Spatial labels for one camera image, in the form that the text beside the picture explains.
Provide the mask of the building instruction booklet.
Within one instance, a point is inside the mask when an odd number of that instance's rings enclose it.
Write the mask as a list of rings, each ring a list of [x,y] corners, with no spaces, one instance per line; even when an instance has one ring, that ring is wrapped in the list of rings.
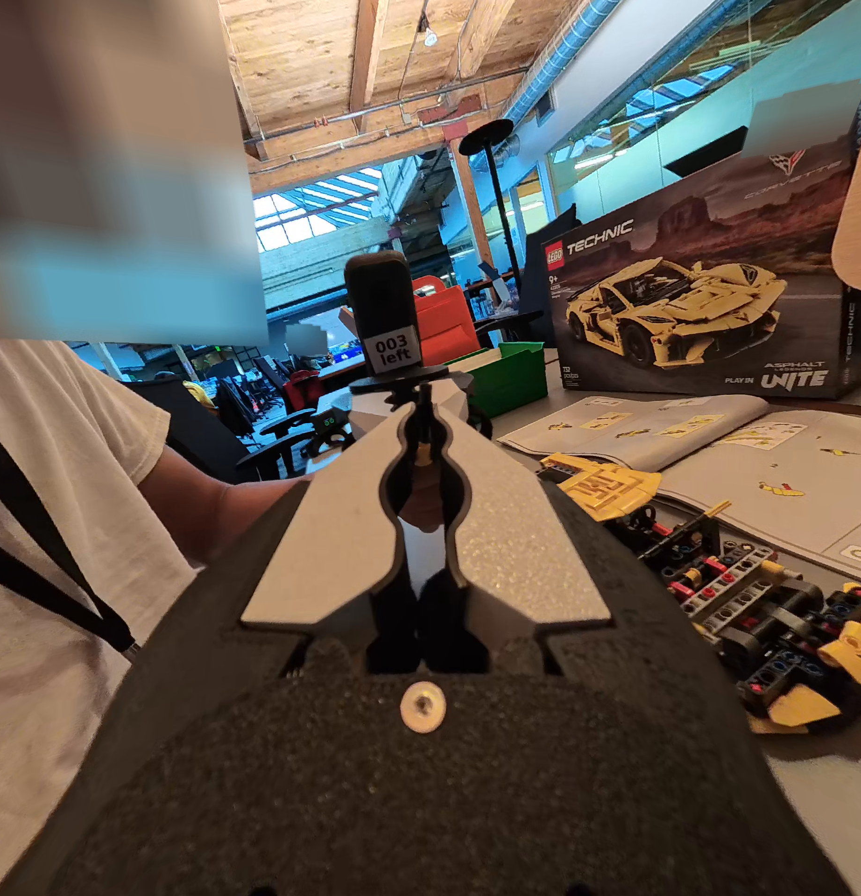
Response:
[[[861,580],[861,417],[747,395],[583,398],[499,439],[661,476],[657,495]]]

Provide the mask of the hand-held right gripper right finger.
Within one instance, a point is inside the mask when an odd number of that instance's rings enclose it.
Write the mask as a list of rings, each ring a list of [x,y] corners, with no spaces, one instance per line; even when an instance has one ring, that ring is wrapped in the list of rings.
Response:
[[[486,670],[508,644],[603,628],[612,613],[528,469],[436,406],[445,564],[423,590],[423,661]]]

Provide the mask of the red office chair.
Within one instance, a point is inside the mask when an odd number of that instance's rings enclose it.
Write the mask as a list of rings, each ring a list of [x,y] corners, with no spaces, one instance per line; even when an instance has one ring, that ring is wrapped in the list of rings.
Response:
[[[296,370],[282,386],[286,405],[290,412],[316,409],[324,394],[320,374],[316,370]]]

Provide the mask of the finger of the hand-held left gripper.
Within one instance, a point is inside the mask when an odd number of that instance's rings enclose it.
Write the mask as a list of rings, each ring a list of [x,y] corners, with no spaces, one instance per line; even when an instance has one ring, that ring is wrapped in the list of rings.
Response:
[[[431,401],[435,408],[446,409],[463,422],[469,419],[473,396],[473,375],[449,375],[430,382]]]
[[[367,433],[382,424],[395,410],[392,392],[350,391],[350,409],[347,412],[350,431],[354,440],[361,440]]]

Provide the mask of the toy car set box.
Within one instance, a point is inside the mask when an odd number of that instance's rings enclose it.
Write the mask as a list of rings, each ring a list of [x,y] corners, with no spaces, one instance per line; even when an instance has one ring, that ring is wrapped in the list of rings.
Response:
[[[543,243],[567,391],[837,399],[861,387],[861,290],[831,250],[861,150],[740,152]]]

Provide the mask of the yellow black toy car model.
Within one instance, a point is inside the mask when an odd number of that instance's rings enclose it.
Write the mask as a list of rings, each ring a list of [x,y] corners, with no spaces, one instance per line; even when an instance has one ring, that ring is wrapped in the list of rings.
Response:
[[[861,715],[861,581],[824,592],[773,548],[725,539],[728,501],[663,525],[658,474],[551,454],[537,476],[660,579],[730,675],[752,732],[821,733]]]

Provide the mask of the black floor lamp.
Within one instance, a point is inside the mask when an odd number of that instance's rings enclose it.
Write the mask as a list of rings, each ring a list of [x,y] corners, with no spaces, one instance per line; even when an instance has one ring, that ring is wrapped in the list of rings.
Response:
[[[511,271],[515,287],[520,290],[522,286],[521,270],[517,262],[514,241],[507,220],[501,182],[496,170],[496,162],[493,152],[494,147],[507,140],[513,134],[513,131],[514,123],[508,118],[499,118],[489,122],[474,129],[467,136],[462,138],[459,146],[459,153],[469,159],[481,152],[485,156],[492,179],[492,189],[503,228],[504,241],[508,251],[509,261],[511,262]]]

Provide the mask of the orange carry bag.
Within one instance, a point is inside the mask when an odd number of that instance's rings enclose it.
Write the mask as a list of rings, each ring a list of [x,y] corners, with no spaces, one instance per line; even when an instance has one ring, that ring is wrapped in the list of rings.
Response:
[[[424,366],[456,361],[481,350],[466,296],[436,276],[413,280]]]

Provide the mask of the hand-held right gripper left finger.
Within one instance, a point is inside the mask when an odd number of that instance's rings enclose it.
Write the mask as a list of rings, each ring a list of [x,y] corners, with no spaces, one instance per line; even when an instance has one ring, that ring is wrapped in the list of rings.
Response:
[[[404,404],[315,474],[242,625],[337,639],[371,673],[417,669],[417,599],[398,520],[413,490],[414,414]]]

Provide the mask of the grey desk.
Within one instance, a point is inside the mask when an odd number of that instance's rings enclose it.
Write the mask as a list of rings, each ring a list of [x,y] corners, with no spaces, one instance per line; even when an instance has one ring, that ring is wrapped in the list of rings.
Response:
[[[558,364],[546,365],[548,396],[492,420],[498,438],[536,420],[570,408],[588,395],[607,400],[658,401],[670,396],[630,395],[605,392],[565,391],[561,387]],[[423,534],[403,523],[406,555],[416,592],[443,566],[443,530]],[[841,579],[814,565],[791,561],[780,554],[781,562],[807,576],[807,581],[833,588]],[[755,735],[773,775],[811,834],[845,877],[854,894],[861,894],[861,718],[828,734]]]

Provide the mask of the green storage bin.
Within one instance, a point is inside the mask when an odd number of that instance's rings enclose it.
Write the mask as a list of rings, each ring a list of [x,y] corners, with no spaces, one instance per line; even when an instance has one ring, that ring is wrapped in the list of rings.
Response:
[[[542,342],[502,342],[447,362],[473,377],[470,404],[494,419],[548,394]]]

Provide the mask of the silver ventilation duct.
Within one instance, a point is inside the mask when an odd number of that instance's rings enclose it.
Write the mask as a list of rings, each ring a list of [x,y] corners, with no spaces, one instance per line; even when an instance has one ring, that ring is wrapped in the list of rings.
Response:
[[[509,97],[504,118],[518,126],[620,3],[577,2]]]

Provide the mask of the black office chair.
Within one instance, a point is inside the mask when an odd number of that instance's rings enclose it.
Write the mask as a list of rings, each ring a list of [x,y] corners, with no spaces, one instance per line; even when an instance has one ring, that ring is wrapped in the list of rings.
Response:
[[[313,436],[311,428],[286,435],[251,453],[235,434],[211,415],[170,376],[126,387],[170,414],[167,444],[202,472],[227,484],[278,480],[295,475],[292,449]]]

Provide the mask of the person's left hand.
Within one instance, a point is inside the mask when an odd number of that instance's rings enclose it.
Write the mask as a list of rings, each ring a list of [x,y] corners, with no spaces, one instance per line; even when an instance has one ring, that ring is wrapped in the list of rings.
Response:
[[[409,498],[398,513],[403,523],[424,533],[436,532],[444,524],[440,496],[439,468],[436,463],[415,466]]]

